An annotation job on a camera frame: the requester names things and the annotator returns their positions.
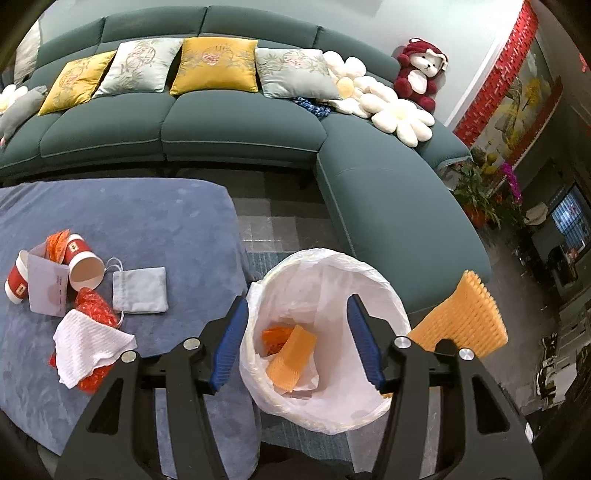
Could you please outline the orange foam sheet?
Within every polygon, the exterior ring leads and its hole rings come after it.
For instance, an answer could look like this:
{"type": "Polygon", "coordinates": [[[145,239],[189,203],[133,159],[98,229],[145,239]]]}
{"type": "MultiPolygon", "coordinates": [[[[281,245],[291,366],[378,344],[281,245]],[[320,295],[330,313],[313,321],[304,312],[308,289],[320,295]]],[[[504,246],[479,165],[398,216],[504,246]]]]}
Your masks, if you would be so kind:
{"type": "Polygon", "coordinates": [[[276,355],[266,356],[269,362],[266,375],[274,388],[283,392],[304,392],[318,388],[320,376],[315,367],[314,352],[318,337],[301,325],[295,325],[284,344],[276,355]]]}
{"type": "Polygon", "coordinates": [[[483,358],[508,343],[508,333],[497,303],[474,271],[466,270],[455,291],[411,331],[426,351],[441,340],[453,340],[483,358]]]}

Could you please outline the red white paper cup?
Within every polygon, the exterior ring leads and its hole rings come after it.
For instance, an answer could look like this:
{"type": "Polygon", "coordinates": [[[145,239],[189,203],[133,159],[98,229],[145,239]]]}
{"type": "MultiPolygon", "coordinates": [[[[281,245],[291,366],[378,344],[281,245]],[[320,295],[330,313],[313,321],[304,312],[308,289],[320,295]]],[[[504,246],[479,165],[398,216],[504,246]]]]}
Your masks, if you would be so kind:
{"type": "Polygon", "coordinates": [[[66,243],[64,263],[69,269],[69,283],[74,291],[96,289],[105,273],[103,260],[98,257],[78,234],[71,234],[66,243]]]}
{"type": "Polygon", "coordinates": [[[28,296],[28,255],[26,250],[20,250],[6,281],[5,293],[14,304],[20,304],[28,296]]]}

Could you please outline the orange plastic bag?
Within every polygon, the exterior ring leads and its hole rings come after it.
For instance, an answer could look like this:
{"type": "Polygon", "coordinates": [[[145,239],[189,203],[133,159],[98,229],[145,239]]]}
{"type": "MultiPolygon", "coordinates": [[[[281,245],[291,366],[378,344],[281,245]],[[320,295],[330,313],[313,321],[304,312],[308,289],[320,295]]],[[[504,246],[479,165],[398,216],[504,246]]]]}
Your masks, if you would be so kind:
{"type": "Polygon", "coordinates": [[[264,354],[270,356],[279,353],[293,331],[293,326],[276,326],[263,330],[262,341],[264,354]]]}

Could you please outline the blue grey table cloth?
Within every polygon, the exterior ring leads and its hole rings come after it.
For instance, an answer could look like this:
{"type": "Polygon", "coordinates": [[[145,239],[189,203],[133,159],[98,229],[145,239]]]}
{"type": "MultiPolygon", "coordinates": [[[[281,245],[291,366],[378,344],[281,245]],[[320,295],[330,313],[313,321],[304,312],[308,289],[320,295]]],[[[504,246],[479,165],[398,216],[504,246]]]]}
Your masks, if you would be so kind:
{"type": "MultiPolygon", "coordinates": [[[[142,356],[170,351],[223,316],[249,287],[249,263],[228,191],[202,180],[37,182],[1,192],[1,269],[61,230],[111,268],[99,287],[142,356]]],[[[38,448],[60,454],[89,397],[49,359],[57,320],[1,303],[1,475],[43,478],[38,448]]]]}

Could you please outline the red mesh foam wrapper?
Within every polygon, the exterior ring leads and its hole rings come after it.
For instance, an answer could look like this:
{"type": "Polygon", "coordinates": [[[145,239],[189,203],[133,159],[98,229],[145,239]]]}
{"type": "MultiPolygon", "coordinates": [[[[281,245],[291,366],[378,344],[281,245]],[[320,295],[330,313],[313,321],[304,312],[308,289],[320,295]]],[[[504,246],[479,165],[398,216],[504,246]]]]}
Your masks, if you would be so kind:
{"type": "MultiPolygon", "coordinates": [[[[117,329],[119,327],[119,318],[115,315],[106,301],[94,290],[88,288],[81,289],[76,296],[75,306],[73,309],[85,313],[91,319],[101,324],[117,329]]],[[[49,365],[57,370],[55,362],[55,348],[54,353],[50,357],[49,365]]],[[[81,380],[76,387],[85,393],[95,393],[102,383],[102,380],[109,372],[110,368],[111,365],[97,368],[90,376],[81,380]]]]}

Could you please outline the potted pink orchid plant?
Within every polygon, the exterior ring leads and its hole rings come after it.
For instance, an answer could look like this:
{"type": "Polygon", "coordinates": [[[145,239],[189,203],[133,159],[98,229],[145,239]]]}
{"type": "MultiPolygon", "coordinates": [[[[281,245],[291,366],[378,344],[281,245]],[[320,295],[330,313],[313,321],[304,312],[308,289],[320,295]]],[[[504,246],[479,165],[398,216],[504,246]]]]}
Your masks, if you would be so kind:
{"type": "Polygon", "coordinates": [[[472,225],[477,230],[486,225],[519,229],[524,223],[523,197],[513,166],[506,161],[498,164],[496,152],[487,153],[477,146],[471,155],[471,161],[454,167],[459,181],[453,195],[472,225]]]}

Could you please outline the orange wrapper in box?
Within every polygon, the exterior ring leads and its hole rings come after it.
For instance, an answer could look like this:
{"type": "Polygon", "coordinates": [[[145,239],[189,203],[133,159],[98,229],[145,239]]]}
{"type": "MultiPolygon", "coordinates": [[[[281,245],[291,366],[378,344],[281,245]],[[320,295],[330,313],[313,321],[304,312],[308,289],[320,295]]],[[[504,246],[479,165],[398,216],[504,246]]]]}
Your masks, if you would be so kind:
{"type": "Polygon", "coordinates": [[[62,264],[65,258],[69,236],[69,229],[49,235],[45,241],[44,258],[54,263],[62,264]]]}

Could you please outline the dark green sectional sofa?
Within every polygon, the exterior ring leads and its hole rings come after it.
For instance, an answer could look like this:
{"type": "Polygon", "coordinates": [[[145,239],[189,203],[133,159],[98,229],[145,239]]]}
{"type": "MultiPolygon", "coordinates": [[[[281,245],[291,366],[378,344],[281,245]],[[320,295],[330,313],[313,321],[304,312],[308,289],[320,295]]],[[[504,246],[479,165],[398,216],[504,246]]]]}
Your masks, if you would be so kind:
{"type": "MultiPolygon", "coordinates": [[[[117,13],[44,43],[29,87],[51,86],[74,60],[129,40],[242,37],[264,47],[303,47],[356,57],[394,81],[400,63],[334,30],[235,6],[168,6],[117,13]]],[[[485,247],[441,179],[470,156],[442,124],[410,148],[354,115],[318,119],[287,99],[236,90],[172,96],[124,93],[27,121],[1,153],[3,181],[133,163],[310,168],[345,250],[377,268],[411,313],[444,300],[467,270],[489,279],[485,247]]]]}

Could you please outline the red white plush monkey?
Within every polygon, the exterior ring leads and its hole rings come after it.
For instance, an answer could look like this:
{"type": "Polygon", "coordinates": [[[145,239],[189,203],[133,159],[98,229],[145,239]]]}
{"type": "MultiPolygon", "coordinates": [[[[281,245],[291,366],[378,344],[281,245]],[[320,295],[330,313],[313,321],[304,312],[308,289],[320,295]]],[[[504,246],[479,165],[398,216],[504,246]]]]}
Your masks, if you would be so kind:
{"type": "Polygon", "coordinates": [[[415,37],[409,40],[397,60],[401,66],[394,81],[394,91],[398,97],[434,113],[439,78],[448,68],[448,56],[434,44],[415,37]]]}

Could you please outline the right grey embroidered cushion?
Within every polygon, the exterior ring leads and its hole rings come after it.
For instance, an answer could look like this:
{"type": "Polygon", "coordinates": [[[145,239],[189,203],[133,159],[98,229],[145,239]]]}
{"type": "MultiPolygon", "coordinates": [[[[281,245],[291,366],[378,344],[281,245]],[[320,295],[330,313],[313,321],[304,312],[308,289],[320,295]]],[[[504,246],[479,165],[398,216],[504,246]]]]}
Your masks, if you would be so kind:
{"type": "Polygon", "coordinates": [[[342,99],[321,50],[257,47],[254,57],[267,98],[342,99]]]}

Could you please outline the middle yellow cushion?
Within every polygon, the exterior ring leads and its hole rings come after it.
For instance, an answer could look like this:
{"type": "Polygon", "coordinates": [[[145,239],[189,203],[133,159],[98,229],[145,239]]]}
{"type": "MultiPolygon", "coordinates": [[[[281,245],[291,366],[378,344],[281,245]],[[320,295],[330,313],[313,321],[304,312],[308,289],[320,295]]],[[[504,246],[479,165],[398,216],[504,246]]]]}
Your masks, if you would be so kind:
{"type": "Polygon", "coordinates": [[[243,38],[186,38],[170,94],[212,89],[256,93],[257,44],[257,40],[243,38]]]}

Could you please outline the yellow cushion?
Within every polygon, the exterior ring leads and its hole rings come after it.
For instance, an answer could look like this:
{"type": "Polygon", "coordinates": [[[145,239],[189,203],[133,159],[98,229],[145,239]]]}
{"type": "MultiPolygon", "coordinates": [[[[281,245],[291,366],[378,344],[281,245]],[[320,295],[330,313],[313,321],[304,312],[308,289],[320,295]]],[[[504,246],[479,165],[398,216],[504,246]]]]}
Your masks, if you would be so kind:
{"type": "Polygon", "coordinates": [[[68,110],[87,103],[116,51],[107,51],[68,62],[45,98],[39,116],[68,110]]]}
{"type": "Polygon", "coordinates": [[[186,38],[170,94],[212,89],[256,93],[257,44],[257,40],[243,38],[186,38]]]}

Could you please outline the left grey embroidered cushion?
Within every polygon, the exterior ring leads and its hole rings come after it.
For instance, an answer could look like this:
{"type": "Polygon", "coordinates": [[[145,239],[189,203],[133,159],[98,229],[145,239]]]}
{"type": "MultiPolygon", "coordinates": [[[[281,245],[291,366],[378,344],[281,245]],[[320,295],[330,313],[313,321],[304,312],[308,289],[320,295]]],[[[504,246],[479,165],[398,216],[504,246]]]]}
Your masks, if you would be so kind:
{"type": "Polygon", "coordinates": [[[148,38],[122,42],[93,98],[125,93],[162,93],[182,38],[148,38]]]}

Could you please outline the grey drawstring pouch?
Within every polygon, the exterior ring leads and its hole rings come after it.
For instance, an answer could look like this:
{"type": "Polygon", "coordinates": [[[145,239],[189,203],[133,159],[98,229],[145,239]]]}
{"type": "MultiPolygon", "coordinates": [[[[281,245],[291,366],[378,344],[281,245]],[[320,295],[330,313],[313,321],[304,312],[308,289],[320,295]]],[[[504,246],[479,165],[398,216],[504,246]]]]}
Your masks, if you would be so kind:
{"type": "Polygon", "coordinates": [[[123,314],[160,314],[168,310],[164,267],[125,270],[111,257],[105,271],[112,272],[112,307],[123,314]]]}

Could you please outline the red framed wall painting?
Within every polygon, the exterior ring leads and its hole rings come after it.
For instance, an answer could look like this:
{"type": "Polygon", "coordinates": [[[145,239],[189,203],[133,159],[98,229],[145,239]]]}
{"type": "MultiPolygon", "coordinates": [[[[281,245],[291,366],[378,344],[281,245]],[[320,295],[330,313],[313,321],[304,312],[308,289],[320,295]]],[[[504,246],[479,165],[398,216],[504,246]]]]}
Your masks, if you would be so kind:
{"type": "Polygon", "coordinates": [[[562,95],[539,42],[539,20],[525,1],[489,76],[455,134],[473,160],[491,170],[517,165],[553,114],[562,95]]]}

